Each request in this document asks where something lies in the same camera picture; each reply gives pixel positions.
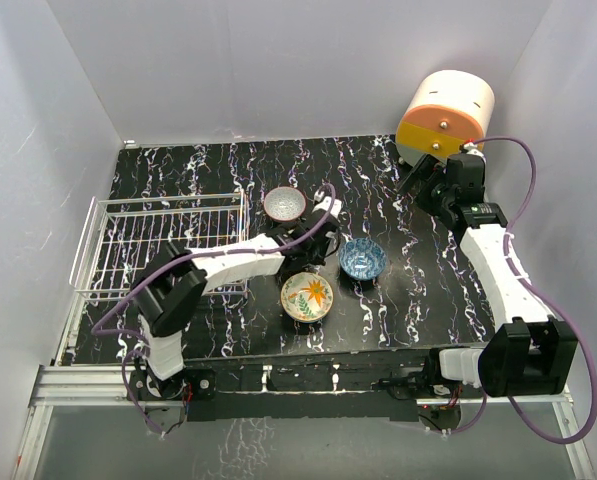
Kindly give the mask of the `grey bowl red rim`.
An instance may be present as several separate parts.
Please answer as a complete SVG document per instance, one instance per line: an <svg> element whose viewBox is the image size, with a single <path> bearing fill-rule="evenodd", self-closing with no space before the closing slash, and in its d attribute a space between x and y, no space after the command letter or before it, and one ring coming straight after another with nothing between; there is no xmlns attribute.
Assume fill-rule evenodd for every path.
<svg viewBox="0 0 597 480"><path fill-rule="evenodd" d="M307 207L304 194L290 186L279 186L269 191L264 198L263 209L267 216L278 223L299 218Z"/></svg>

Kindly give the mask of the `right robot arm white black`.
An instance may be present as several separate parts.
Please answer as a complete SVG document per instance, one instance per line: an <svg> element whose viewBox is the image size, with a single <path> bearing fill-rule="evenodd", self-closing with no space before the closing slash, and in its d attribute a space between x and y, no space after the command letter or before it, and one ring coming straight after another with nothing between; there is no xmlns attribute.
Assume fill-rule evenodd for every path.
<svg viewBox="0 0 597 480"><path fill-rule="evenodd" d="M489 302L495 333L480 347L437 347L425 362L425 388L444 397L460 383L490 397L557 395L564 389L578 339L508 265L507 219L485 193L485 160L471 151L441 162L423 155L401 182L416 187L416 205L450 230Z"/></svg>

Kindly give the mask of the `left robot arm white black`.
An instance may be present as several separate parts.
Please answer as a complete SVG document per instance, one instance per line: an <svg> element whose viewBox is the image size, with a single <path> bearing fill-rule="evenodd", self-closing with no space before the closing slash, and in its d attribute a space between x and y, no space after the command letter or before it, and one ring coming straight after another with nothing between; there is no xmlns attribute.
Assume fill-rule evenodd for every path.
<svg viewBox="0 0 597 480"><path fill-rule="evenodd" d="M131 290L131 306L147 344L143 386L162 399L182 392L182 331L204 296L251 278L324 264L338 227L336 213L317 210L300 222L232 245L192 250L175 242L165 246Z"/></svg>

